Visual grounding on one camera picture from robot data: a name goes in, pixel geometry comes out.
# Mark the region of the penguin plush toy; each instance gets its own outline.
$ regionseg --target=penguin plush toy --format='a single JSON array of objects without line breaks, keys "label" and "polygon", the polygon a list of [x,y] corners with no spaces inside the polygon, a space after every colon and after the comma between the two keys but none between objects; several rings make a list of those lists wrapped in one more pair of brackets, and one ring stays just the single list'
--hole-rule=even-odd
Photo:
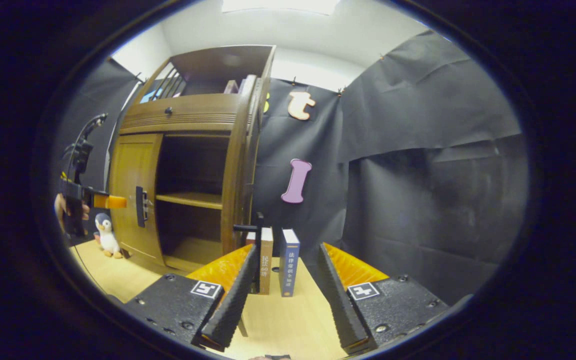
[{"label": "penguin plush toy", "polygon": [[103,212],[97,214],[94,217],[94,225],[99,230],[99,243],[101,248],[103,248],[103,254],[108,257],[112,256],[115,259],[123,258],[119,243],[115,239],[115,234],[113,234],[113,224],[110,222],[110,216]]}]

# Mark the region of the cabinet shelf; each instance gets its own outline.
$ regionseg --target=cabinet shelf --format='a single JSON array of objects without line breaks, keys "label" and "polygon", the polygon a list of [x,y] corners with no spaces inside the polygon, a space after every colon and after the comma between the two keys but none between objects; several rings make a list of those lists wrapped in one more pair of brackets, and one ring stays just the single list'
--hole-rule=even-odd
[{"label": "cabinet shelf", "polygon": [[191,207],[215,210],[221,210],[223,208],[221,194],[180,191],[175,193],[158,194],[155,198],[169,203],[190,205]]},{"label": "cabinet shelf", "polygon": [[178,244],[164,253],[167,266],[183,270],[196,271],[222,255],[222,244],[219,241],[186,236]]}]

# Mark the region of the ceiling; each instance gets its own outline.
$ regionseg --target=ceiling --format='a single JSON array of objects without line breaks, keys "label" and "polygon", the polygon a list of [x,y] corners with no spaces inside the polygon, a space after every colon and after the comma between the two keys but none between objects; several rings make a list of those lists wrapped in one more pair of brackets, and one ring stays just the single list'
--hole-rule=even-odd
[{"label": "ceiling", "polygon": [[173,55],[224,45],[277,45],[364,69],[380,54],[426,30],[377,0],[340,0],[330,16],[291,9],[222,13],[222,0],[201,0],[164,20],[161,27]]}]

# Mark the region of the wooden table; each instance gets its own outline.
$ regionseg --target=wooden table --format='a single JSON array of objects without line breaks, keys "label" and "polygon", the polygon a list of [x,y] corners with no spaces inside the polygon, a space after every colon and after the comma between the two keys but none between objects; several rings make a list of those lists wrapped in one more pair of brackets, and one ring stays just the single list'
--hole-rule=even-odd
[{"label": "wooden table", "polygon": [[[153,266],[150,262],[135,263],[103,255],[94,240],[76,246],[90,274],[108,294],[126,303],[153,284],[163,274],[182,271]],[[279,266],[279,258],[272,258]],[[293,360],[336,360],[344,358],[329,303],[299,259],[294,296],[281,297],[279,274],[272,271],[270,294],[249,294],[242,318],[247,337],[235,331],[224,353],[210,350],[236,360],[257,356],[290,355]]]}]

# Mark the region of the book spine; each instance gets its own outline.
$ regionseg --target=book spine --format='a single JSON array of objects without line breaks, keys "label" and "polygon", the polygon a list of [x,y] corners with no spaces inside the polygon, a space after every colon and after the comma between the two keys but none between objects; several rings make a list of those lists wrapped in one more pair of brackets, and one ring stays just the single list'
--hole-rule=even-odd
[{"label": "book spine", "polygon": [[299,244],[284,243],[283,268],[281,276],[281,296],[291,297],[295,292],[295,276],[299,262]]},{"label": "book spine", "polygon": [[259,294],[270,294],[270,271],[273,258],[273,242],[261,241],[259,266]]}]

